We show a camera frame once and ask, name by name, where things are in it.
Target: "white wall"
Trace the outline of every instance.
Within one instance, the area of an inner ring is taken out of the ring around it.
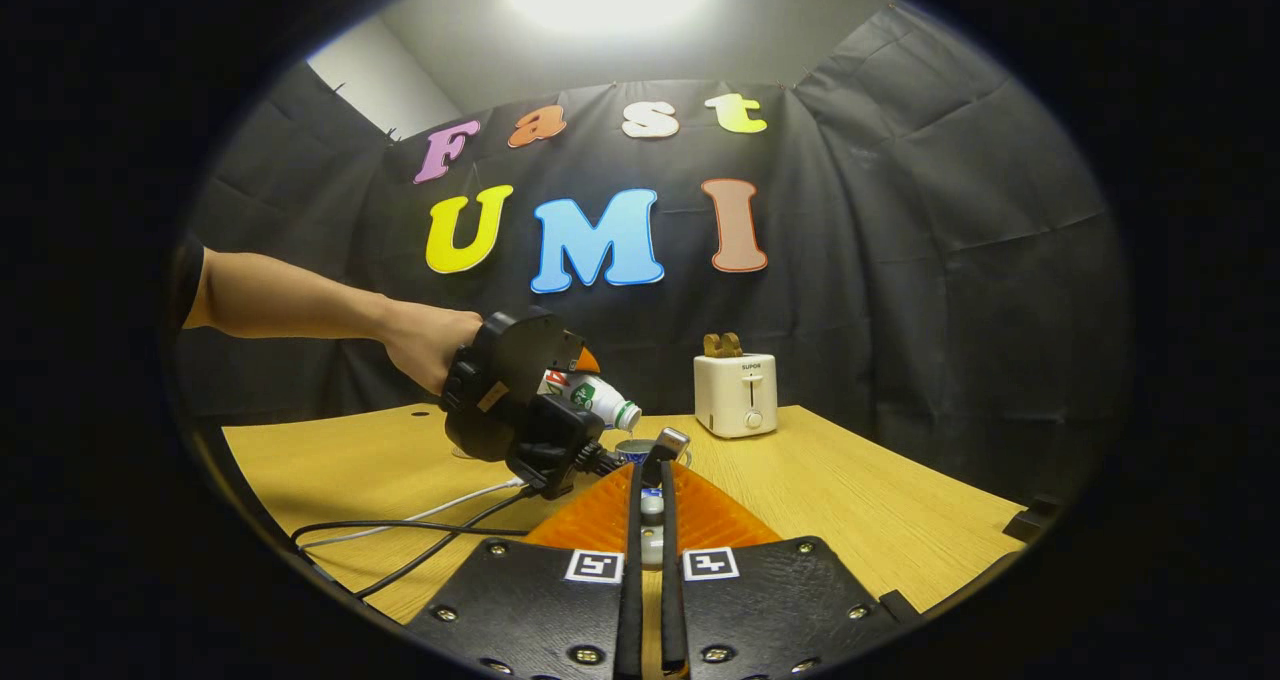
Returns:
[[[330,88],[346,83],[338,95],[384,133],[396,128],[393,138],[461,115],[378,15],[347,29],[307,63]]]

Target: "foam letter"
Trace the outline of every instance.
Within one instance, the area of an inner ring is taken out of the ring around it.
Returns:
[[[458,213],[466,207],[466,197],[451,197],[435,202],[431,209],[431,232],[426,236],[426,264],[436,273],[461,273],[480,265],[498,241],[498,220],[502,219],[502,204],[512,192],[511,184],[494,184],[480,191],[480,225],[476,238],[467,247],[453,246],[453,232],[458,225]]]
[[[653,257],[649,234],[649,209],[658,193],[636,188],[613,196],[593,225],[572,200],[553,200],[534,210],[543,223],[543,254],[538,277],[530,283],[535,293],[558,293],[568,289],[573,278],[564,271],[564,256],[573,271],[590,286],[604,265],[604,252],[613,248],[613,264],[604,270],[612,286],[657,283],[666,274]]]
[[[705,105],[716,109],[716,119],[722,128],[731,133],[758,133],[769,127],[764,120],[755,120],[746,115],[748,110],[759,110],[760,101],[742,100],[742,96],[736,92],[713,97]]]
[[[622,132],[634,138],[664,138],[676,134],[680,120],[672,118],[676,109],[668,102],[631,102],[622,109]]]
[[[467,142],[467,136],[479,132],[479,120],[471,120],[426,136],[426,156],[422,159],[422,169],[413,178],[413,184],[434,181],[448,173],[449,168],[444,160],[457,160],[458,152],[462,152],[462,146]]]
[[[524,147],[535,140],[549,138],[567,127],[562,106],[539,108],[516,122],[516,132],[511,134],[507,146]]]
[[[751,196],[755,186],[745,181],[716,179],[703,183],[703,192],[716,204],[716,228],[721,247],[712,265],[722,273],[750,273],[769,264],[769,257],[755,245],[755,222],[751,220]]]

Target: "blue letter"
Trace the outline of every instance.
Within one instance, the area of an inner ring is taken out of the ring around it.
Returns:
[[[650,190],[622,191],[613,196],[600,224],[594,228],[572,200],[553,200],[538,206],[534,218],[543,222],[543,256],[538,277],[529,287],[535,293],[568,289],[573,278],[564,271],[564,255],[582,284],[590,286],[611,247],[613,264],[604,270],[609,284],[657,283],[666,274],[653,257],[653,238],[649,237],[649,209],[657,200],[658,193]]]

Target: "black cable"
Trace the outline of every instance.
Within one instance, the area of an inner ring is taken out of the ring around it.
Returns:
[[[297,544],[298,538],[307,533],[315,530],[329,530],[333,528],[420,528],[422,530],[449,530],[451,533],[462,533],[466,535],[509,535],[513,538],[522,538],[529,534],[529,530],[504,530],[499,528],[470,528],[466,525],[444,525],[440,522],[420,522],[417,520],[337,520],[334,522],[314,522],[311,525],[303,525],[293,534],[289,535],[289,540]]]
[[[394,583],[394,581],[402,579],[403,576],[408,575],[419,565],[422,565],[424,562],[431,560],[431,556],[434,556],[435,553],[438,553],[442,549],[444,549],[444,546],[448,546],[449,543],[452,543],[453,540],[456,540],[458,538],[458,535],[461,535],[463,531],[471,531],[471,530],[474,530],[476,522],[480,522],[481,520],[484,520],[485,517],[489,517],[490,515],[493,515],[494,512],[498,512],[499,510],[511,507],[512,505],[516,505],[517,502],[520,502],[520,501],[522,501],[525,498],[529,498],[529,497],[534,497],[536,494],[538,494],[536,489],[530,488],[530,487],[525,487],[524,489],[521,489],[518,493],[511,496],[509,498],[499,502],[498,505],[494,505],[493,507],[490,507],[488,510],[481,511],[479,515],[476,515],[471,520],[467,520],[466,522],[463,522],[462,526],[461,526],[461,529],[458,529],[457,531],[449,533],[448,535],[440,538],[439,542],[436,542],[434,546],[426,548],[426,552],[424,552],[420,556],[415,557],[413,560],[408,561],[407,565],[404,565],[403,567],[401,567],[396,572],[392,572],[387,578],[383,578],[381,580],[379,580],[379,581],[374,583],[372,585],[365,588],[364,590],[360,590],[358,593],[356,593],[356,599],[365,599],[369,595],[379,592],[380,589],[384,589],[387,585],[390,585],[392,583]]]

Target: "black sleeve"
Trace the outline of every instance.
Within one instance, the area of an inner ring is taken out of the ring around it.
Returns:
[[[169,307],[166,323],[169,336],[178,337],[192,305],[196,304],[196,291],[200,289],[200,274],[205,269],[205,246],[196,236],[187,233],[174,255],[173,277],[169,284]]]

